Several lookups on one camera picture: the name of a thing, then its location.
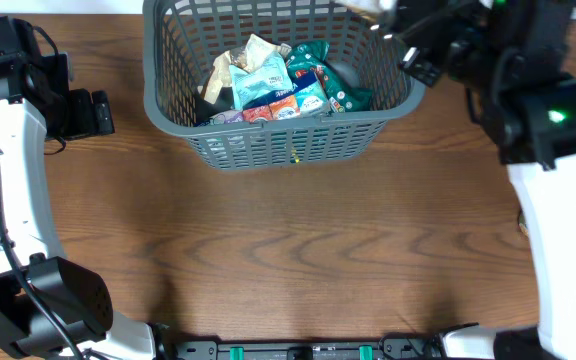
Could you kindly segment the green Nescafe coffee bag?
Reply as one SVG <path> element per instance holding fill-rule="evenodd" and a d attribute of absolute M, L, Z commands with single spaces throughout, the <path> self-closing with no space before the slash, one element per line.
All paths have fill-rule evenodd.
<path fill-rule="evenodd" d="M 291 50 L 286 58 L 286 67 L 291 78 L 297 79 L 313 72 L 326 94 L 335 113 L 359 112 L 370 109 L 372 91 L 351 87 L 336 70 L 326 62 L 329 43 L 322 40 L 305 42 Z"/>

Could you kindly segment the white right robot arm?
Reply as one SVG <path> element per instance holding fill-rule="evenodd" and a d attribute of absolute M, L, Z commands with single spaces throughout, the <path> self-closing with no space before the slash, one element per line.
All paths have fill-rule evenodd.
<path fill-rule="evenodd" d="M 537 324 L 447 331 L 443 357 L 576 359 L 576 78 L 563 68 L 576 1 L 379 1 L 369 11 L 407 46 L 406 74 L 426 86 L 445 76 L 463 85 L 528 233 Z"/>

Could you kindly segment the Kleenex tissue multipack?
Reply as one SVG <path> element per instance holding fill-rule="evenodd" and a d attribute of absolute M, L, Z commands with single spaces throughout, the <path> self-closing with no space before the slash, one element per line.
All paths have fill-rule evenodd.
<path fill-rule="evenodd" d="M 233 123 L 261 123 L 329 113 L 331 105 L 313 71 L 302 73 L 293 81 L 292 90 L 272 91 L 243 110 L 227 110 L 200 122 L 200 126 Z"/>

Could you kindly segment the mint green wipes packet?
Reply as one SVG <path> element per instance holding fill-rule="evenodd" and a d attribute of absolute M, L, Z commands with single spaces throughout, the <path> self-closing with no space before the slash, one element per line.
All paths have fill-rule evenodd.
<path fill-rule="evenodd" d="M 262 65 L 253 72 L 246 72 L 235 65 L 230 65 L 229 73 L 236 110 L 242 110 L 248 103 L 272 91 L 293 88 L 285 61 L 276 51 L 269 54 Z"/>

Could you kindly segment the grey plastic basket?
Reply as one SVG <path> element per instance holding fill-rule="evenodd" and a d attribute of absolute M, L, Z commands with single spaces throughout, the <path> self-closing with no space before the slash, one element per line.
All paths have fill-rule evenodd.
<path fill-rule="evenodd" d="M 352 158 L 388 121 L 411 113 L 424 86 L 399 70 L 407 52 L 395 39 L 333 1 L 152 0 L 144 17 L 144 108 L 161 131 L 185 139 L 221 170 Z M 372 92 L 365 112 L 320 114 L 260 123 L 208 124 L 198 88 L 213 61 L 255 34 L 292 46 L 329 43 L 328 62 L 352 87 Z"/>

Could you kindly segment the beige paper snack bag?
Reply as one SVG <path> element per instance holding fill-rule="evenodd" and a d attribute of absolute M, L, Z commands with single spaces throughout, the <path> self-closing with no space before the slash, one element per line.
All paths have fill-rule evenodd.
<path fill-rule="evenodd" d="M 232 86 L 230 66 L 251 73 L 258 70 L 271 53 L 277 52 L 286 58 L 291 51 L 292 47 L 286 43 L 275 45 L 252 34 L 243 46 L 230 49 L 214 60 L 206 84 L 198 87 L 199 94 L 208 103 L 215 104 L 221 90 Z"/>

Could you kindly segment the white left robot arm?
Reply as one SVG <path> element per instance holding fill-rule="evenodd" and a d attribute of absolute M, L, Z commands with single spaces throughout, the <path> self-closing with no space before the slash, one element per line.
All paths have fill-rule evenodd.
<path fill-rule="evenodd" d="M 45 31 L 0 17 L 0 349 L 15 359 L 153 359 L 153 328 L 116 312 L 95 272 L 58 238 L 45 171 L 48 141 L 110 135 L 102 91 L 71 89 L 68 56 Z"/>

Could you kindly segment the green lid jar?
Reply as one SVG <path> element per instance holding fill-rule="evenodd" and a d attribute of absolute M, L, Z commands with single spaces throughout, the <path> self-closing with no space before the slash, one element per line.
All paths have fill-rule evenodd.
<path fill-rule="evenodd" d="M 528 237 L 529 237 L 529 231 L 528 231 L 527 223 L 526 223 L 526 220 L 525 220 L 525 217 L 524 217 L 524 213 L 523 213 L 522 210 L 520 210 L 520 211 L 518 212 L 518 215 L 517 215 L 517 224 L 518 224 L 518 228 L 519 228 L 520 232 L 521 232 L 526 238 L 528 238 Z"/>

